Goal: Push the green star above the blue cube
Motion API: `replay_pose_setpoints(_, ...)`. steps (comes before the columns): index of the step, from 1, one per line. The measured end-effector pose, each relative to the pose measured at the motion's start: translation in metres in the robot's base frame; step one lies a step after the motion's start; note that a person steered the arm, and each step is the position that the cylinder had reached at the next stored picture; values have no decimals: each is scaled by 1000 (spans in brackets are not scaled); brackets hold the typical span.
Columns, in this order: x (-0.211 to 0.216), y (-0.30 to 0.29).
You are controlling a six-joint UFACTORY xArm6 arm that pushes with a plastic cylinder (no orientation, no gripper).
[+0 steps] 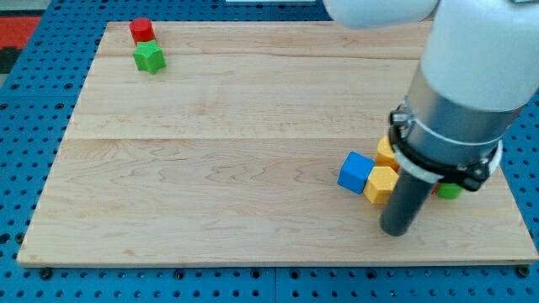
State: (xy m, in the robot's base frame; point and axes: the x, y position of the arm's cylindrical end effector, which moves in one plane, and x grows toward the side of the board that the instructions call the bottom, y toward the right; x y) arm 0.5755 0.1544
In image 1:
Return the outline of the yellow block behind arm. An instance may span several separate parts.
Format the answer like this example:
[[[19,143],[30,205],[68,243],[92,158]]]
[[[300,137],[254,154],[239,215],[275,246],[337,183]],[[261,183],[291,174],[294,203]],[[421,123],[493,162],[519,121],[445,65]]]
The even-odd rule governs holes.
[[[399,171],[400,166],[395,160],[395,153],[388,136],[383,136],[377,144],[375,164],[379,167],[390,167],[396,173]]]

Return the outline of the red block under arm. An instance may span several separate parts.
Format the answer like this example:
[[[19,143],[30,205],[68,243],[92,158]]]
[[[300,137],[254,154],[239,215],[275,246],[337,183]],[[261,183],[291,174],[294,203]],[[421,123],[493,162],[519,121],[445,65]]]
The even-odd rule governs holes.
[[[438,188],[441,186],[441,183],[437,183],[434,188],[431,191],[431,194],[436,194],[438,191]]]

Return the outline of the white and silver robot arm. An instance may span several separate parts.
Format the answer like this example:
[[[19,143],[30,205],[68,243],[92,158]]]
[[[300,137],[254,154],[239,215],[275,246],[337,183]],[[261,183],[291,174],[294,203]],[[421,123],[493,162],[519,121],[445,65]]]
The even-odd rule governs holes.
[[[406,96],[390,113],[398,187],[479,189],[497,169],[502,138],[538,88],[535,1],[327,1],[351,29],[430,20]]]

